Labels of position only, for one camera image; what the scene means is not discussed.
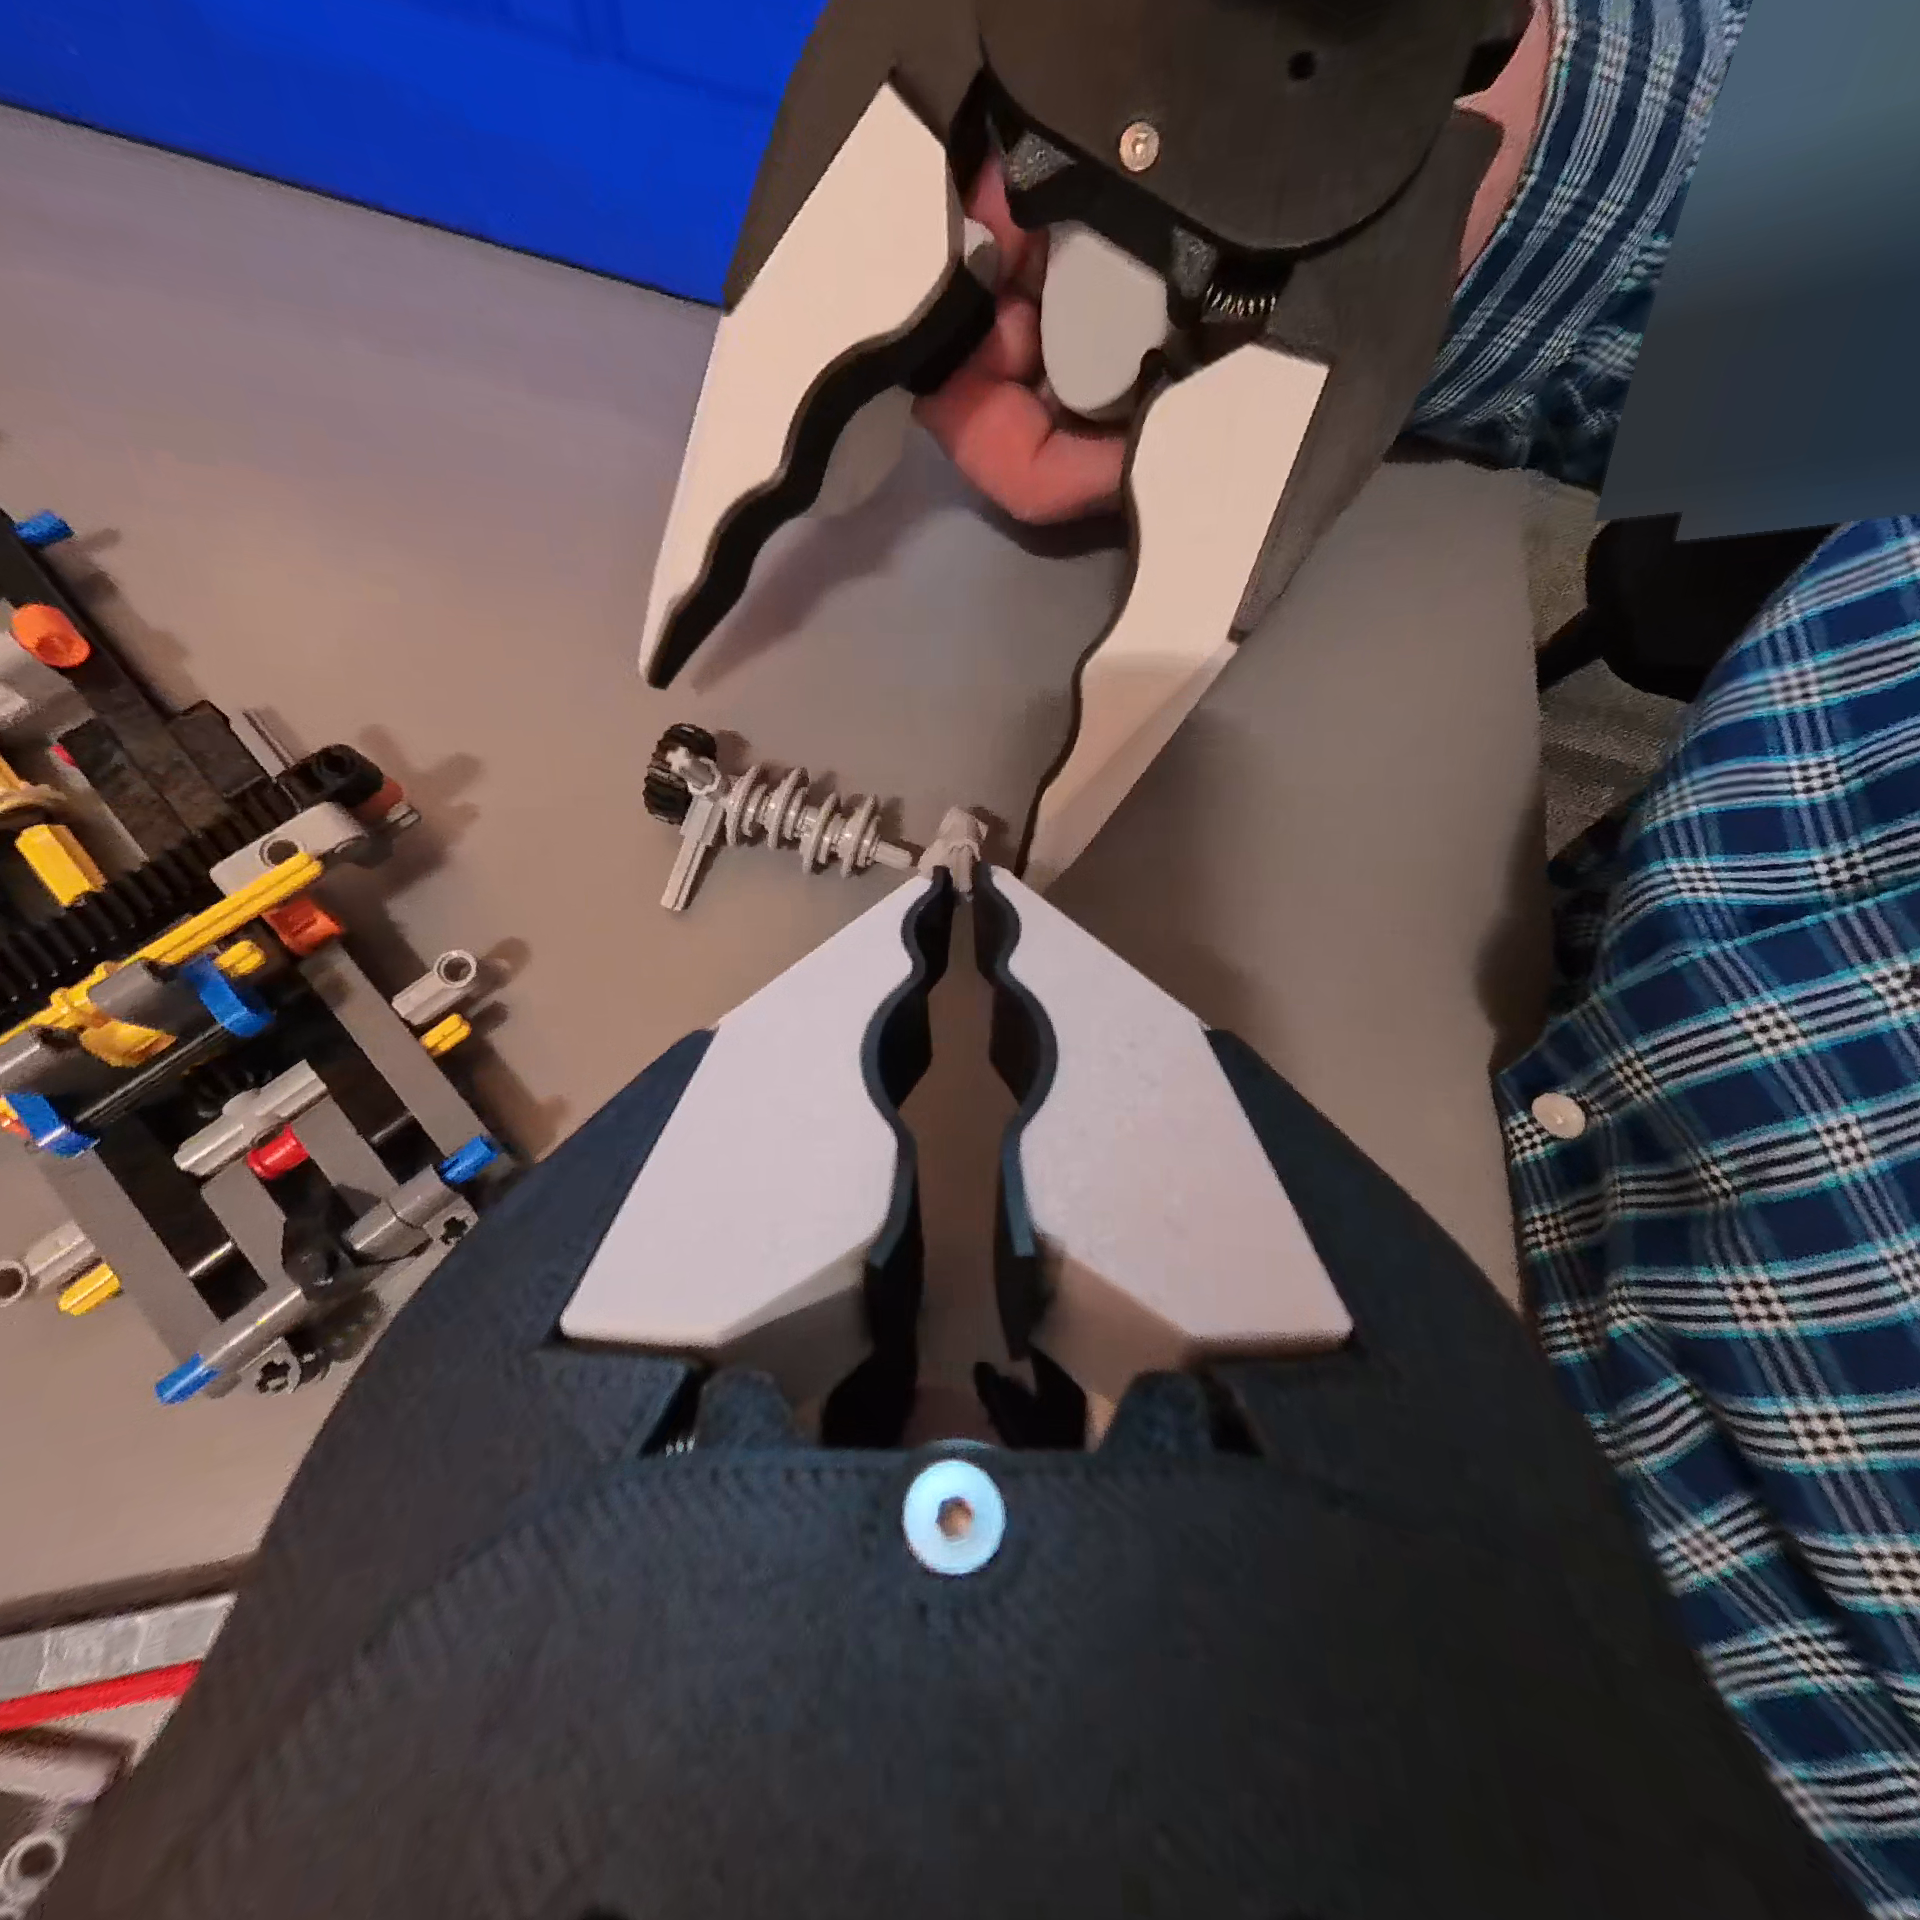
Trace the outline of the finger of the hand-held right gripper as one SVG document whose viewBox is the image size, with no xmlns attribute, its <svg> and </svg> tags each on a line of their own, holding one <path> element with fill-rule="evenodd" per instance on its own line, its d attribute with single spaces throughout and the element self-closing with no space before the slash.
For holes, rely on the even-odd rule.
<svg viewBox="0 0 1920 1920">
<path fill-rule="evenodd" d="M 919 392 L 991 323 L 999 248 L 965 212 L 943 136 L 877 83 L 823 175 L 711 336 L 704 385 L 639 627 L 670 689 L 728 620 L 781 528 L 837 484 L 875 492 Z"/>
<path fill-rule="evenodd" d="M 1021 881 L 1055 883 L 1088 852 L 1232 663 L 1326 385 L 1312 360 L 1236 348 L 1143 410 L 1125 473 L 1131 569 L 1073 668 L 1071 726 L 1025 822 Z"/>
</svg>

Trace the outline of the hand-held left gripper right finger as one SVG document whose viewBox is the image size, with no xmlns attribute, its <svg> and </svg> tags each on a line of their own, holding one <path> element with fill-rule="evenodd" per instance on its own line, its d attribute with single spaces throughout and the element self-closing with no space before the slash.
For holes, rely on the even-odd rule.
<svg viewBox="0 0 1920 1920">
<path fill-rule="evenodd" d="M 973 876 L 996 1153 L 991 1428 L 1086 1428 L 1143 1377 L 1334 1353 L 1353 1315 L 1236 1092 L 1225 1034 L 1003 870 Z"/>
</svg>

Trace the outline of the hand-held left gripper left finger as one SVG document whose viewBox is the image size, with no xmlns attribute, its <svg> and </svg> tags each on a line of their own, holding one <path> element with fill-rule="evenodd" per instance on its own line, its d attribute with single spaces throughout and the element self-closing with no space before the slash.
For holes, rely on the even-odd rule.
<svg viewBox="0 0 1920 1920">
<path fill-rule="evenodd" d="M 893 1450 L 919 1395 L 919 1147 L 952 931 L 949 871 L 900 883 L 704 1034 L 559 1315 L 590 1348 L 771 1377 L 837 1450 Z"/>
</svg>

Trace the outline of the grey lego axle assembly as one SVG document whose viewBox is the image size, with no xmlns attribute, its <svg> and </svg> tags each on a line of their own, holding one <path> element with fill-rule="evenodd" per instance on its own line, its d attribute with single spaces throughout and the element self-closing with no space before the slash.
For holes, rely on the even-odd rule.
<svg viewBox="0 0 1920 1920">
<path fill-rule="evenodd" d="M 717 756 L 717 738 L 693 726 L 657 736 L 643 804 L 678 838 L 660 894 L 668 915 L 687 911 L 708 859 L 726 848 L 791 855 L 805 874 L 945 874 L 961 896 L 988 855 L 988 826 L 965 807 L 949 809 L 935 838 L 915 848 L 891 838 L 875 796 L 816 796 L 801 766 L 779 772 L 751 764 L 734 776 Z"/>
</svg>

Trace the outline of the person's right forearm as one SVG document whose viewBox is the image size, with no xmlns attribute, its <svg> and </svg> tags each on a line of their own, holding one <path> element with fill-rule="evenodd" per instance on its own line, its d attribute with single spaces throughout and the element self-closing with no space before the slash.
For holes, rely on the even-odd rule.
<svg viewBox="0 0 1920 1920">
<path fill-rule="evenodd" d="M 1548 6 L 1543 120 L 1406 432 L 1598 492 L 1747 3 Z"/>
</svg>

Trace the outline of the lego chassis assembly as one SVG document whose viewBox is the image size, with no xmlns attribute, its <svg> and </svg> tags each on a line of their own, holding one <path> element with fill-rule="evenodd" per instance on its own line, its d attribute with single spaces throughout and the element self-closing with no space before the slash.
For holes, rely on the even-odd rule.
<svg viewBox="0 0 1920 1920">
<path fill-rule="evenodd" d="M 163 1406 L 287 1395 L 512 1169 L 452 1068 L 485 972 L 377 987 L 323 888 L 415 826 L 401 787 L 167 704 L 59 576 L 70 537 L 1 520 L 5 1151 L 64 1211 L 5 1250 L 5 1303 L 129 1303 Z"/>
</svg>

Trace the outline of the person's right hand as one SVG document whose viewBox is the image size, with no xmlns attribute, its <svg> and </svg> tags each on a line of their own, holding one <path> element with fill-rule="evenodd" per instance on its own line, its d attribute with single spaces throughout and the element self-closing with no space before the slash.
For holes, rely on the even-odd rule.
<svg viewBox="0 0 1920 1920">
<path fill-rule="evenodd" d="M 996 248 L 995 320 L 945 382 L 915 400 L 915 420 L 996 511 L 1061 526 L 1120 508 L 1125 436 L 1069 417 L 1041 364 L 1040 298 L 1049 242 L 1021 230 L 996 158 L 980 162 L 967 216 Z"/>
</svg>

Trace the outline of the black chair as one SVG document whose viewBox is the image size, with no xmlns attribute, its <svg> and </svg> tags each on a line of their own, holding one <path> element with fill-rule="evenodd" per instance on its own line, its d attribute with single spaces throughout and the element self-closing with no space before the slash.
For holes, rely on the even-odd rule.
<svg viewBox="0 0 1920 1920">
<path fill-rule="evenodd" d="M 1678 523 L 1617 520 L 1598 530 L 1583 609 L 1537 652 L 1537 691 L 1604 666 L 1639 692 L 1689 704 L 1764 603 L 1832 535 L 1812 526 L 1683 540 Z"/>
</svg>

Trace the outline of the blue panel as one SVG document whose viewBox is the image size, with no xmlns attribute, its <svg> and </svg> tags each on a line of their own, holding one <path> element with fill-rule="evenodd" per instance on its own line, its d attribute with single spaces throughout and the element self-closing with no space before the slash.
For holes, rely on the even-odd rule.
<svg viewBox="0 0 1920 1920">
<path fill-rule="evenodd" d="M 7 105 L 715 304 L 816 3 L 5 3 Z"/>
</svg>

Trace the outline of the person's blue plaid shirt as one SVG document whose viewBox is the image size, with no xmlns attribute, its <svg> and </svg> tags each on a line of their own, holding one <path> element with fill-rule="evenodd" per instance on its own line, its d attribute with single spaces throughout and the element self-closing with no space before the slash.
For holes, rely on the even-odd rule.
<svg viewBox="0 0 1920 1920">
<path fill-rule="evenodd" d="M 1915 1916 L 1915 520 L 1837 528 L 1549 883 L 1527 1307 L 1771 1782 Z"/>
</svg>

